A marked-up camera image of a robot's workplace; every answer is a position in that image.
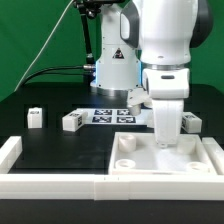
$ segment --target small white block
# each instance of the small white block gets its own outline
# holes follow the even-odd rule
[[[62,118],[62,126],[64,131],[77,131],[85,124],[88,113],[83,110],[74,110]]]
[[[27,115],[28,128],[42,128],[43,112],[42,108],[30,108]]]
[[[184,112],[182,128],[187,133],[201,133],[202,120],[191,112]]]

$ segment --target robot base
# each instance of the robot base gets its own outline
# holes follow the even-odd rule
[[[102,89],[100,87],[90,86],[92,93],[97,93],[104,96],[124,96],[127,97],[128,90],[113,90],[113,89]]]

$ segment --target green wall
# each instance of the green wall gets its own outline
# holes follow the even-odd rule
[[[0,0],[0,100],[14,91],[69,1]],[[215,26],[208,40],[192,50],[191,80],[211,84],[224,92],[224,1],[209,2]],[[99,56],[99,20],[90,21],[89,25],[94,55]],[[85,63],[84,52],[80,17],[77,10],[71,8],[30,73],[50,66],[82,65]],[[81,77],[59,77],[56,80],[82,81]]]

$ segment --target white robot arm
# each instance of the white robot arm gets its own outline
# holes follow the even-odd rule
[[[128,107],[137,115],[139,104],[151,101],[161,147],[177,143],[184,99],[189,96],[189,48],[200,45],[212,29],[207,6],[206,0],[133,0],[121,15],[121,36],[142,50],[144,65],[144,90],[130,92]],[[208,25],[207,30],[197,31],[198,20]]]

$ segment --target black tabletop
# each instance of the black tabletop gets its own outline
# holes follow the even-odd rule
[[[42,129],[27,128],[31,107],[43,108]],[[83,84],[33,83],[2,101],[0,144],[9,136],[23,140],[23,153],[10,173],[107,174],[115,132],[153,131],[144,125],[85,125],[75,133],[63,131],[62,117],[76,108],[122,109],[126,97],[90,93]],[[222,93],[192,85],[185,111],[203,120],[201,137],[224,144]],[[224,202],[218,201],[1,200],[0,223],[216,223],[224,221],[223,209]]]

